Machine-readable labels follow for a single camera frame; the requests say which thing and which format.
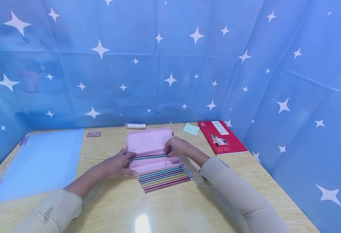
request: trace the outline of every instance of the pink pencil case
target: pink pencil case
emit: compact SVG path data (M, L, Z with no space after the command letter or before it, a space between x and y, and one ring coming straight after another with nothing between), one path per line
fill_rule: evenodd
M165 143L173 137L171 128L151 128L127 133L126 147L129 152L137 155L164 154ZM137 172L137 176L170 169L181 165L178 157L162 157L129 161L130 169Z

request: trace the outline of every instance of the hand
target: hand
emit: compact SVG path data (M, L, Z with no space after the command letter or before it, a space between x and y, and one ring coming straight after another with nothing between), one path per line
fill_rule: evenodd
M179 137L169 139L165 143L164 151L168 154L168 157L188 157L200 167L209 159L209 156L201 150Z
M129 157L136 155L134 152L127 152L126 149L121 149L116 155L97 164L100 171L105 177L114 179L122 175L136 176L137 172L124 167Z

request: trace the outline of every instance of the spiral notebook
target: spiral notebook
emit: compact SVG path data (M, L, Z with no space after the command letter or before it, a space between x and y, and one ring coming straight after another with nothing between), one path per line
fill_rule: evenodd
M30 135L0 179L0 203L67 186L76 178L84 128Z

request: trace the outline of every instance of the glue stick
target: glue stick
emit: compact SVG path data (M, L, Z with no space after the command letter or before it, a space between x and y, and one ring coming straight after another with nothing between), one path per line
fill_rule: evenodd
M146 128L146 124L127 124L127 128Z

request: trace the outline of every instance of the red book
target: red book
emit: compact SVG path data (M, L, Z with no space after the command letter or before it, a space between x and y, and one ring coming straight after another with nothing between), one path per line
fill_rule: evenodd
M198 125L216 155L248 152L222 120L198 122Z

